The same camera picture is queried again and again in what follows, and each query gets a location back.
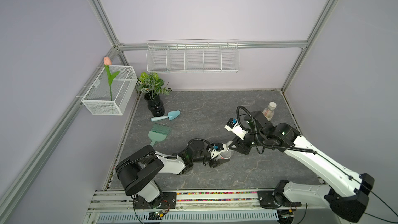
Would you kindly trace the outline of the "clear bottle yellow white label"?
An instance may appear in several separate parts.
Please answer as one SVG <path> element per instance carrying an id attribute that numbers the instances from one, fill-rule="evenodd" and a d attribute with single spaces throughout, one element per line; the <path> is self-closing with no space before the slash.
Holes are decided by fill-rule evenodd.
<path id="1" fill-rule="evenodd" d="M 221 159 L 230 159 L 232 154 L 233 154 L 233 150 L 231 150 L 229 148 L 229 146 L 232 144 L 232 141 L 229 141 L 227 143 L 223 144 L 223 149 L 220 151 L 219 156 L 221 157 Z"/>

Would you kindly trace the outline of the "clear bottle red cream label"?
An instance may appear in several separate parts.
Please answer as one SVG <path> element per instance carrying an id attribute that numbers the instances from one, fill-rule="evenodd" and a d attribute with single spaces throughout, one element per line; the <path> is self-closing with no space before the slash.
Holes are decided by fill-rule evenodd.
<path id="1" fill-rule="evenodd" d="M 262 111 L 262 114 L 268 121 L 271 121 L 271 119 L 273 118 L 276 107 L 277 104 L 275 102 L 270 102 L 268 106 Z"/>

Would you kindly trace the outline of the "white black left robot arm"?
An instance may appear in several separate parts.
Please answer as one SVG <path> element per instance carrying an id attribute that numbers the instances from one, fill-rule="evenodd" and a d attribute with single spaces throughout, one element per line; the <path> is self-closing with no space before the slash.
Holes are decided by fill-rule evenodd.
<path id="1" fill-rule="evenodd" d="M 162 190 L 154 181 L 158 174 L 186 174 L 200 162 L 215 168 L 229 161 L 231 144 L 232 141 L 210 143 L 204 139 L 192 139 L 184 150 L 173 155 L 160 153 L 147 145 L 116 166 L 117 178 L 127 196 L 138 197 L 154 208 L 164 199 Z"/>

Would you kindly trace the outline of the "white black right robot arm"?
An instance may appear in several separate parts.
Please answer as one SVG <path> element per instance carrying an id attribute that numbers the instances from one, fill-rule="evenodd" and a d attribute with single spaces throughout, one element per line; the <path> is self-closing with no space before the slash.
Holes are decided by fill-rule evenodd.
<path id="1" fill-rule="evenodd" d="M 236 136 L 229 145 L 230 149 L 245 155 L 253 147 L 278 150 L 305 165 L 324 181 L 324 184 L 316 186 L 281 180 L 273 191 L 258 194 L 262 208 L 306 203 L 326 207 L 348 222 L 359 222 L 374 186 L 375 179 L 371 175 L 358 174 L 342 166 L 312 145 L 294 127 L 286 123 L 273 125 L 262 112 L 247 113 L 244 121 L 248 124 L 246 128 L 241 126 L 239 117 L 230 118 L 225 125 Z"/>

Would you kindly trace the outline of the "green hand brush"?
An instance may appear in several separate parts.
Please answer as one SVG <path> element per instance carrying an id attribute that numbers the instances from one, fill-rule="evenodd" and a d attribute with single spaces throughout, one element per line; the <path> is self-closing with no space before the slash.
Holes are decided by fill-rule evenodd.
<path id="1" fill-rule="evenodd" d="M 161 124 L 154 124 L 151 129 L 151 132 L 164 136 L 168 136 L 171 131 L 172 131 L 171 127 Z"/>

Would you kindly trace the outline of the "light blue plastic trowel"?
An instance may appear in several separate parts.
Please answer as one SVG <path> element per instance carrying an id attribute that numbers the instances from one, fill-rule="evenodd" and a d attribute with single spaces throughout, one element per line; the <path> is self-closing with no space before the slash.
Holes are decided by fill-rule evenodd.
<path id="1" fill-rule="evenodd" d="M 171 111 L 171 112 L 168 112 L 168 114 L 167 114 L 166 116 L 152 117 L 152 118 L 151 118 L 151 121 L 152 121 L 152 122 L 155 122 L 155 121 L 160 121 L 160 120 L 164 120 L 164 119 L 174 120 L 174 119 L 177 118 L 180 114 L 181 114 L 180 111 Z"/>

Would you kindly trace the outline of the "black glossy plant vase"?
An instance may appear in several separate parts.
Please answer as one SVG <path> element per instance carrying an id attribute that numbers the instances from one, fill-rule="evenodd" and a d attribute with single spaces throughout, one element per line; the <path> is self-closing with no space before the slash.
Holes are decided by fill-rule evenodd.
<path id="1" fill-rule="evenodd" d="M 161 100 L 160 95 L 157 95 L 152 99 L 150 94 L 146 93 L 144 95 L 144 99 L 147 102 L 147 107 L 151 111 L 153 117 L 161 117 L 165 114 L 164 103 Z"/>

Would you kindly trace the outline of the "green artificial leafy plant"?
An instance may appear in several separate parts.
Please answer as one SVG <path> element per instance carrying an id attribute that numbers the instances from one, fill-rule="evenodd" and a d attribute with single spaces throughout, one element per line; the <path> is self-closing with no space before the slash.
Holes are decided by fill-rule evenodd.
<path id="1" fill-rule="evenodd" d="M 137 83 L 139 91 L 144 93 L 149 100 L 154 100 L 161 94 L 169 95 L 172 92 L 172 88 L 168 87 L 156 72 L 142 72 Z"/>

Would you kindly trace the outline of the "pink artificial tulip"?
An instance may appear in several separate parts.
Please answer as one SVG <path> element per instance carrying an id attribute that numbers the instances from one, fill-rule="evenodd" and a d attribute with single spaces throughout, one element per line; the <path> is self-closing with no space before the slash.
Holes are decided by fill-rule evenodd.
<path id="1" fill-rule="evenodd" d="M 120 71 L 116 71 L 112 73 L 110 71 L 110 66 L 112 65 L 112 61 L 109 57 L 104 57 L 104 68 L 106 70 L 108 85 L 109 85 L 109 92 L 110 92 L 110 100 L 113 100 L 113 91 L 112 91 L 112 83 L 114 79 L 119 75 Z"/>

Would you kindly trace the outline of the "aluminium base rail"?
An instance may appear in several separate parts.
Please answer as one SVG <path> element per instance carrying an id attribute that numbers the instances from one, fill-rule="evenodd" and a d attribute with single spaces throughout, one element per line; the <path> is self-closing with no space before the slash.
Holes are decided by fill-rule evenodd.
<path id="1" fill-rule="evenodd" d="M 164 190 L 163 195 L 176 194 L 170 201 L 171 211 L 221 211 L 261 209 L 258 189 Z M 124 191 L 99 191 L 91 200 L 89 212 L 127 212 L 134 206 L 133 197 Z"/>

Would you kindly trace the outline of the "aluminium frame profiles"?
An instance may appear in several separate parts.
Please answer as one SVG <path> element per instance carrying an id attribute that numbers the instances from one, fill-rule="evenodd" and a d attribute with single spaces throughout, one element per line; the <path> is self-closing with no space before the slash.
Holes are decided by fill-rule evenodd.
<path id="1" fill-rule="evenodd" d="M 211 40 L 205 42 L 204 40 L 196 40 L 193 43 L 184 41 L 184 44 L 188 47 L 217 47 L 227 48 L 233 46 L 235 48 L 301 48 L 303 51 L 300 53 L 297 61 L 292 67 L 291 72 L 288 74 L 287 80 L 282 87 L 282 91 L 286 91 L 290 83 L 293 80 L 294 75 L 297 73 L 298 67 L 302 63 L 304 57 L 309 51 L 311 45 L 314 43 L 317 35 L 320 33 L 331 12 L 334 10 L 339 0 L 327 0 L 321 15 L 319 16 L 316 24 L 311 31 L 309 37 L 305 41 L 233 41 L 231 39 L 225 41 Z M 97 16 L 100 24 L 102 25 L 107 37 L 110 39 L 112 44 L 111 49 L 107 55 L 113 59 L 116 56 L 121 58 L 122 63 L 126 63 L 127 60 L 124 56 L 124 51 L 138 51 L 146 50 L 146 44 L 120 44 L 116 39 L 116 34 L 113 31 L 108 17 L 105 14 L 104 8 L 100 0 L 88 0 L 94 14 Z M 38 150 L 35 151 L 33 156 L 30 158 L 26 166 L 22 169 L 21 173 L 17 176 L 15 181 L 6 191 L 1 198 L 1 223 L 5 223 L 9 220 L 10 216 L 21 202 L 27 191 L 31 187 L 38 174 L 41 172 L 44 165 L 47 163 L 50 156 L 53 154 L 58 144 L 68 131 L 69 127 L 78 116 L 82 109 L 81 97 L 75 98 L 69 105 L 67 110 L 63 113 L 62 117 L 58 120 L 57 124 L 48 133 Z"/>

